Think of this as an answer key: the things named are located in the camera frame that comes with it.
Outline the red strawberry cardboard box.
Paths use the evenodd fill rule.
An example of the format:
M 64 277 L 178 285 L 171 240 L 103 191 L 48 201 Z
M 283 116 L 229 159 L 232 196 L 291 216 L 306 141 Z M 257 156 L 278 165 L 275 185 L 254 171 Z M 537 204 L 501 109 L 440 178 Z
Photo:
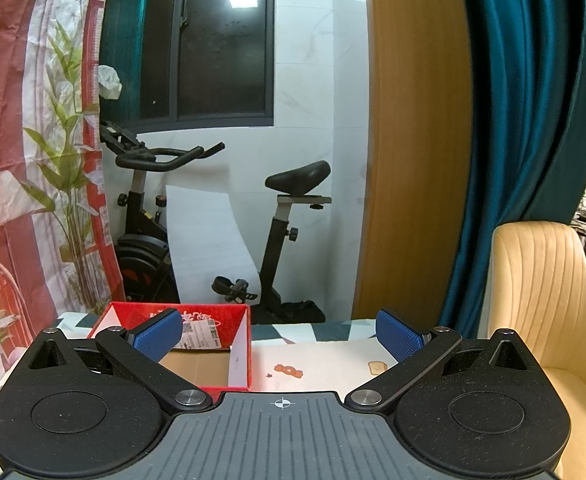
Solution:
M 213 398 L 252 385 L 251 312 L 245 304 L 177 304 L 178 344 L 159 361 Z

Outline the crumpled white paper wad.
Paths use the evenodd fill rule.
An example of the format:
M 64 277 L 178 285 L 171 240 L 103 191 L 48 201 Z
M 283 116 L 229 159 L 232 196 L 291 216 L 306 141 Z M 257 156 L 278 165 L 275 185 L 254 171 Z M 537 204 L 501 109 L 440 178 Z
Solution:
M 98 66 L 99 96 L 109 101 L 117 101 L 122 92 L 122 82 L 115 68 L 109 65 Z

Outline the dark window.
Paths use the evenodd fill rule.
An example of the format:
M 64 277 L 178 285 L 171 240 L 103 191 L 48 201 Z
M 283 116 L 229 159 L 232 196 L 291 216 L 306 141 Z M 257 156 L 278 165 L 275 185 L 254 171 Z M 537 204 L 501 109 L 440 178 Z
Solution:
M 101 117 L 133 132 L 273 123 L 275 0 L 107 0 L 100 62 L 118 99 Z

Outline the teal curtain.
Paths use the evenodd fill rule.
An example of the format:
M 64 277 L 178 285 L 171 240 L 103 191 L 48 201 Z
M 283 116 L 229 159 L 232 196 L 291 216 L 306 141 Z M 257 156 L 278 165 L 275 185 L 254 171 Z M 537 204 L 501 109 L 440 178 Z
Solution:
M 586 188 L 586 0 L 464 0 L 471 162 L 442 325 L 476 334 L 492 233 L 569 222 Z

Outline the patterned white tablecloth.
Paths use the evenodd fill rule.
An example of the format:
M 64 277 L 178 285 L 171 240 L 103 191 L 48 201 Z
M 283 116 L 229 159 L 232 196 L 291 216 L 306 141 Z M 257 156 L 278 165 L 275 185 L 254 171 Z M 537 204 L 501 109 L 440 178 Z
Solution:
M 117 304 L 84 339 L 33 340 L 0 386 L 0 479 L 558 478 L 570 418 L 513 330 L 462 338 L 393 408 L 348 408 L 397 363 L 377 336 L 290 346 L 251 326 L 250 390 L 164 412 L 95 342 L 163 310 Z

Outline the white foam sheet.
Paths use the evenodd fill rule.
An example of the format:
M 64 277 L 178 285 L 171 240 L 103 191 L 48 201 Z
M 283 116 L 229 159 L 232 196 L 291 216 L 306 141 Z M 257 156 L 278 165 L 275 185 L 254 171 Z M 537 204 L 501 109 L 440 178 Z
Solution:
M 171 265 L 183 304 L 222 304 L 216 278 L 247 283 L 246 301 L 256 304 L 261 280 L 235 222 L 229 196 L 168 185 L 166 224 Z

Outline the red plant print backdrop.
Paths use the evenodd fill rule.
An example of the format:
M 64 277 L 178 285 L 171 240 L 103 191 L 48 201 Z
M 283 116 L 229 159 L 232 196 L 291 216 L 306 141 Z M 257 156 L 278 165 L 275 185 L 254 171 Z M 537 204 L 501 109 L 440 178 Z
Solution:
M 106 0 L 0 0 L 0 382 L 63 313 L 123 295 L 99 140 Z

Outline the wooden door panel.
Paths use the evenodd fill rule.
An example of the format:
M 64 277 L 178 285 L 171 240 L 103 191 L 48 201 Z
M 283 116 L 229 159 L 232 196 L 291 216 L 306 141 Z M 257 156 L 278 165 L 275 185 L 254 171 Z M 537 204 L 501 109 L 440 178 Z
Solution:
M 369 136 L 353 315 L 437 323 L 457 252 L 472 136 L 464 0 L 367 0 Z

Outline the black exercise bike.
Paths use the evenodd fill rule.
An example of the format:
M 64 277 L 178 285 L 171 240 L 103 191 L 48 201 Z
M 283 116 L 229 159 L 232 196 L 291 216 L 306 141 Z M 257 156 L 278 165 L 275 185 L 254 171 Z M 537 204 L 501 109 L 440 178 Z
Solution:
M 331 202 L 315 192 L 331 174 L 329 162 L 319 160 L 266 178 L 266 188 L 276 194 L 276 211 L 261 263 L 254 263 L 226 194 L 170 185 L 156 196 L 155 211 L 144 209 L 148 174 L 167 174 L 210 158 L 223 151 L 223 143 L 191 150 L 149 148 L 113 122 L 101 124 L 100 139 L 114 154 L 116 166 L 133 174 L 130 190 L 118 196 L 125 231 L 115 245 L 127 300 L 248 304 L 256 324 L 325 322 L 314 301 L 283 301 L 275 278 L 284 243 L 299 236 L 290 223 L 292 207 L 322 209 Z

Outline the cream upholstered chair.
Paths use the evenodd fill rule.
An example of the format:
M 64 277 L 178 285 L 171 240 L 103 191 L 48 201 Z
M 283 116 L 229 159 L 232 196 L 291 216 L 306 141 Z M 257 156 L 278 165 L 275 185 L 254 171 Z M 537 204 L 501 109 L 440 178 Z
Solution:
M 512 328 L 547 374 L 572 430 L 556 474 L 586 479 L 586 255 L 565 224 L 502 224 L 492 234 L 479 335 Z

